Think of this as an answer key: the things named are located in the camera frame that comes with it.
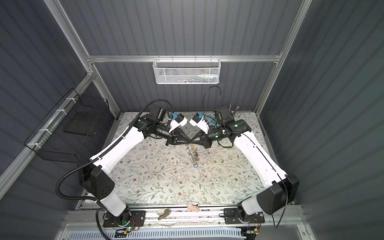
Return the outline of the grey beaded keyring coil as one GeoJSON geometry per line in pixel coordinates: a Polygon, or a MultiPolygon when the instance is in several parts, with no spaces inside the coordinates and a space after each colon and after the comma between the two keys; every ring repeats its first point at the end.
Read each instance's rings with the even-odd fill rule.
{"type": "Polygon", "coordinates": [[[191,157],[191,160],[194,164],[197,164],[198,161],[200,160],[199,159],[199,155],[198,155],[198,152],[195,150],[192,149],[192,145],[193,144],[189,144],[189,154],[190,154],[190,157],[191,157]]]}

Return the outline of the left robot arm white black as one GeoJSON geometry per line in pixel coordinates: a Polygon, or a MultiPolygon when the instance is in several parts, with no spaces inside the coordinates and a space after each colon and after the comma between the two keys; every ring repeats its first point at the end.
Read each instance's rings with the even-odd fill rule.
{"type": "Polygon", "coordinates": [[[151,135],[165,139],[166,145],[190,143],[189,137],[181,130],[181,127],[188,122],[183,114],[175,114],[174,111],[167,114],[158,107],[154,107],[149,114],[144,114],[144,111],[156,102],[153,100],[146,104],[122,134],[106,148],[62,176],[57,182],[56,194],[65,200],[91,200],[116,219],[129,218],[129,207],[118,196],[115,191],[115,182],[109,177],[115,165],[131,149],[151,135]],[[90,197],[68,196],[61,192],[64,180],[74,173],[80,174],[80,184],[91,194],[90,197]]]}

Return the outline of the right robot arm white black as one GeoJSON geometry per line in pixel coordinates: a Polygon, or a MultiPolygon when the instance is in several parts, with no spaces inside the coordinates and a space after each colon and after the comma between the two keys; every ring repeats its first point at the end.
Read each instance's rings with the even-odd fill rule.
{"type": "Polygon", "coordinates": [[[258,142],[251,127],[244,120],[235,120],[231,112],[218,109],[214,112],[216,126],[211,128],[204,114],[196,113],[190,124],[200,131],[192,138],[192,144],[208,149],[213,142],[229,139],[248,159],[258,174],[264,191],[254,197],[248,197],[238,204],[238,209],[245,216],[260,212],[273,215],[295,200],[299,180],[295,175],[288,175],[280,168],[258,142]]]}

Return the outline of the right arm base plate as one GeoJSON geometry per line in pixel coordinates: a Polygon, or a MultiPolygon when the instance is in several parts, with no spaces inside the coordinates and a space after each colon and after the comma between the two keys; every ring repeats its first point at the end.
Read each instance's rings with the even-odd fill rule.
{"type": "Polygon", "coordinates": [[[225,219],[227,225],[233,224],[258,224],[265,223],[263,212],[248,215],[240,208],[225,208],[221,217],[225,219]]]}

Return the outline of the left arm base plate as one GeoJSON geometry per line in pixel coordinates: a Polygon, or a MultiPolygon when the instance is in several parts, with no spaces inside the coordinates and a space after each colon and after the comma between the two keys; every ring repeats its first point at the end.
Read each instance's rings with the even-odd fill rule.
{"type": "Polygon", "coordinates": [[[119,217],[106,212],[103,215],[103,227],[143,227],[146,218],[146,211],[124,211],[119,217]]]}

